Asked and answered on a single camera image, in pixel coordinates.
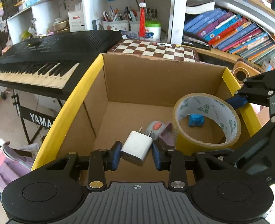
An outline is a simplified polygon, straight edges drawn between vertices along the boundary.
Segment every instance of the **yellow box edge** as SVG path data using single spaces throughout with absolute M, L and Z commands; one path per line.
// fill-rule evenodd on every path
M 235 91 L 237 91 L 241 88 L 238 81 L 232 75 L 232 73 L 230 72 L 230 70 L 227 67 L 225 68 L 225 70 L 222 74 L 222 79 L 225 82 L 225 84 L 227 85 L 227 87 L 232 95 L 234 95 Z M 246 104 L 244 107 L 240 108 L 239 110 L 240 110 L 242 118 L 245 122 L 245 125 L 248 129 L 249 135 L 250 135 L 250 137 L 252 137 L 262 127 L 261 123 L 260 123 L 256 113 L 254 112 L 251 104 Z
M 103 65 L 103 56 L 99 54 L 76 85 L 56 117 L 38 152 L 31 169 L 32 171 L 55 160 L 71 123 Z

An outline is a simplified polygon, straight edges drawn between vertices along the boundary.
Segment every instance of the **blue eraser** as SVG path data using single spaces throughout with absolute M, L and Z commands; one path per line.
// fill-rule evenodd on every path
M 205 118 L 200 114 L 191 114 L 189 116 L 188 126 L 202 126 L 205 122 Z

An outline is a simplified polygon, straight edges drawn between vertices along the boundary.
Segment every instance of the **red tassel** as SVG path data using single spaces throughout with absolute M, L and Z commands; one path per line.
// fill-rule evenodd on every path
M 140 19 L 139 19 L 139 36 L 144 37 L 144 8 L 140 9 Z

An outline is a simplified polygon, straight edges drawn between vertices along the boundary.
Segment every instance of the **pink backpack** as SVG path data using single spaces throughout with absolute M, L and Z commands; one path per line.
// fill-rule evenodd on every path
M 13 180 L 29 173 L 33 158 L 19 155 L 9 147 L 10 142 L 0 146 L 0 188 L 4 189 Z

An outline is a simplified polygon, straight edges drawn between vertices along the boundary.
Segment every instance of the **chessboard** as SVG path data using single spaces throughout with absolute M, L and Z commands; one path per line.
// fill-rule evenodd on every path
M 145 55 L 161 59 L 179 60 L 187 62 L 199 62 L 199 56 L 195 49 L 188 47 L 166 47 L 153 45 L 151 41 L 121 40 L 113 46 L 108 53 Z

